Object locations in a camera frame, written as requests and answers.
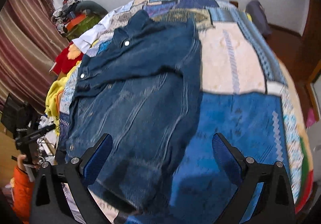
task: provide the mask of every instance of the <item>orange jacket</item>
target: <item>orange jacket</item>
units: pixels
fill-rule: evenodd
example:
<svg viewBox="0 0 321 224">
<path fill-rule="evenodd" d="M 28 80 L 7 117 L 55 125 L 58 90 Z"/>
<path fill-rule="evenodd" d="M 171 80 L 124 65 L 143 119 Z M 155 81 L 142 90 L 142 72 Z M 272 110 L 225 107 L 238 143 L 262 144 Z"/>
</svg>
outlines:
<svg viewBox="0 0 321 224">
<path fill-rule="evenodd" d="M 13 210 L 24 224 L 29 224 L 30 204 L 34 182 L 29 181 L 26 173 L 16 166 L 13 172 Z"/>
</svg>

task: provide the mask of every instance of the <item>metal screw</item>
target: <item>metal screw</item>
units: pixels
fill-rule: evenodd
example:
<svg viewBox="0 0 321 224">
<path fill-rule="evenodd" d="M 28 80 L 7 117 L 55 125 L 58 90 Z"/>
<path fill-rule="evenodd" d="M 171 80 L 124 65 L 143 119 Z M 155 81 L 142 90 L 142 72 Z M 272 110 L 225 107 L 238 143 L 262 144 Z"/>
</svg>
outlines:
<svg viewBox="0 0 321 224">
<path fill-rule="evenodd" d="M 41 167 L 47 168 L 49 166 L 49 162 L 45 161 L 43 164 L 41 164 Z"/>
<path fill-rule="evenodd" d="M 280 162 L 280 161 L 277 161 L 277 162 L 276 162 L 276 165 L 277 165 L 279 168 L 282 168 L 282 167 L 283 167 L 283 163 Z"/>
<path fill-rule="evenodd" d="M 79 158 L 77 158 L 77 157 L 74 157 L 71 159 L 72 164 L 77 164 L 78 162 L 79 162 Z"/>
<path fill-rule="evenodd" d="M 254 159 L 252 157 L 247 157 L 246 161 L 252 164 L 254 162 Z"/>
</svg>

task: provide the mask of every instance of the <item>zigzag pattern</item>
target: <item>zigzag pattern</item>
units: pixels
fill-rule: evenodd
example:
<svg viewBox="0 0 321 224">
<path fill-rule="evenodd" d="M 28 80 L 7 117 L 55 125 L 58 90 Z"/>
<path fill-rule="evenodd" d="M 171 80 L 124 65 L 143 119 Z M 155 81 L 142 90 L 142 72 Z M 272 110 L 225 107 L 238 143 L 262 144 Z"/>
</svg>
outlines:
<svg viewBox="0 0 321 224">
<path fill-rule="evenodd" d="M 236 60 L 235 60 L 232 42 L 231 42 L 228 31 L 226 31 L 225 29 L 223 29 L 223 35 L 225 38 L 225 43 L 226 43 L 229 58 L 230 58 L 230 64 L 231 64 L 231 70 L 232 70 L 233 91 L 234 91 L 234 93 L 239 94 L 240 93 L 240 81 L 239 81 L 238 70 L 237 70 L 237 66 L 236 66 Z"/>
<path fill-rule="evenodd" d="M 280 141 L 280 125 L 279 125 L 279 119 L 278 119 L 278 116 L 279 114 L 275 111 L 272 112 L 272 115 L 273 115 L 273 132 L 274 132 L 274 142 L 275 142 L 275 147 L 276 147 L 276 154 L 277 154 L 277 160 L 278 161 L 283 161 L 283 152 L 282 152 L 282 146 L 281 146 L 281 141 Z"/>
</svg>

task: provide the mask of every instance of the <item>patchwork quilt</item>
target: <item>patchwork quilt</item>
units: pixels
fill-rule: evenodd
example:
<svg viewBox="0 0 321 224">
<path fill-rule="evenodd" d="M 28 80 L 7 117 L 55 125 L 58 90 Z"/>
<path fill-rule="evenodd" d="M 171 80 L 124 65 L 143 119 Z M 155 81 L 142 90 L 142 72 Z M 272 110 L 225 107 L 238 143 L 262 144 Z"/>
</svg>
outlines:
<svg viewBox="0 0 321 224">
<path fill-rule="evenodd" d="M 168 180 L 171 190 L 160 188 L 148 209 L 153 215 L 129 216 L 127 223 L 162 218 L 167 223 L 210 224 L 217 219 L 236 186 L 214 159 L 211 140 L 216 132 L 259 163 L 282 161 L 296 202 L 303 153 L 292 101 L 274 53 L 247 14 L 223 0 L 134 0 L 130 10 L 111 17 L 110 26 L 86 54 L 105 51 L 114 29 L 127 25 L 141 9 L 156 22 L 194 20 L 202 42 L 202 102 L 197 132 Z M 60 135 L 67 133 L 77 73 L 76 68 L 61 99 Z M 251 217 L 261 189 L 258 185 L 242 222 Z"/>
</svg>

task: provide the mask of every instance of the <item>folded denim jacket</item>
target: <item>folded denim jacket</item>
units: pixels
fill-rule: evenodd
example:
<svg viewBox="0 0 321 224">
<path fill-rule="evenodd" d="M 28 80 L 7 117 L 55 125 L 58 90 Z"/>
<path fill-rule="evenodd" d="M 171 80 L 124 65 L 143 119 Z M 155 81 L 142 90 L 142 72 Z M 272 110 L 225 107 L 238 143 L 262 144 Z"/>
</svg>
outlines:
<svg viewBox="0 0 321 224">
<path fill-rule="evenodd" d="M 84 55 L 70 105 L 66 161 L 104 133 L 113 150 L 91 189 L 144 209 L 172 174 L 199 120 L 200 48 L 192 20 L 154 22 L 137 12 L 107 50 Z"/>
</svg>

